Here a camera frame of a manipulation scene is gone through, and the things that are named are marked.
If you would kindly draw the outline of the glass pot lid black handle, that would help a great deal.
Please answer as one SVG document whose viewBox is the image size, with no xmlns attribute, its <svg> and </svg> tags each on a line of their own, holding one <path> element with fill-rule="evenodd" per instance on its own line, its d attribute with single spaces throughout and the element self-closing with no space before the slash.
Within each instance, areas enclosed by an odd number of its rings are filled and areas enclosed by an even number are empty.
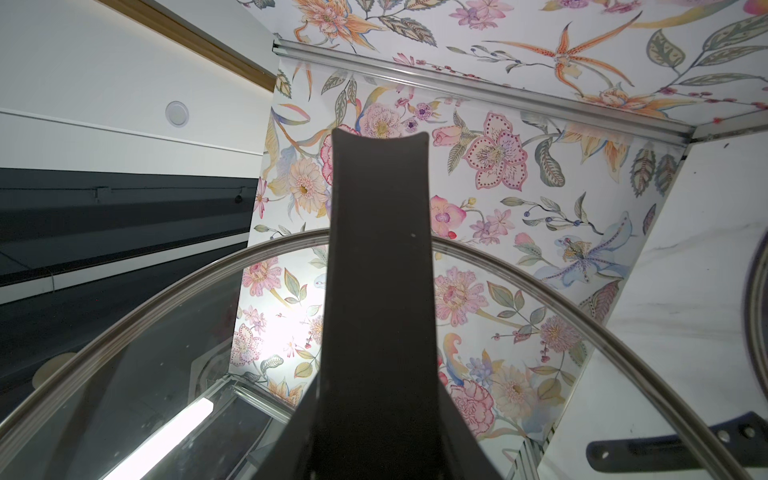
<svg viewBox="0 0 768 480">
<path fill-rule="evenodd" d="M 738 424 L 723 441 L 650 367 L 600 322 L 515 265 L 428 232 L 427 140 L 365 140 L 341 131 L 341 191 L 328 229 L 269 241 L 224 257 L 128 313 L 65 363 L 1 425 L 5 479 L 234 479 L 251 454 L 257 479 L 494 479 L 481 442 L 516 425 L 491 396 L 501 367 L 477 381 L 457 357 L 460 338 L 439 334 L 433 257 L 484 275 L 501 319 L 525 300 L 522 327 L 547 320 L 577 334 L 580 355 L 599 351 L 671 427 L 667 436 L 601 440 L 576 451 L 595 473 L 653 473 L 678 466 L 714 479 L 744 479 L 753 441 Z M 227 373 L 183 392 L 163 363 L 192 362 L 214 341 L 214 309 L 248 267 L 326 257 L 326 286 L 297 314 L 321 318 L 317 352 L 299 352 L 297 394 L 271 393 L 278 359 L 256 360 L 242 313 L 231 353 L 250 373 Z"/>
</svg>

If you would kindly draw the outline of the black frying pan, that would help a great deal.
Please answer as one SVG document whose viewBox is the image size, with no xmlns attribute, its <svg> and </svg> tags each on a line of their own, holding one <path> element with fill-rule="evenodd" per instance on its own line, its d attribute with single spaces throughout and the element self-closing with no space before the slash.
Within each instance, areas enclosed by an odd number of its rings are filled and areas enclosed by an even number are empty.
<svg viewBox="0 0 768 480">
<path fill-rule="evenodd" d="M 707 425 L 767 407 L 752 375 L 741 320 L 750 260 L 764 231 L 747 228 L 643 265 L 609 326 Z M 674 433 L 603 358 L 587 387 L 595 440 Z"/>
</svg>

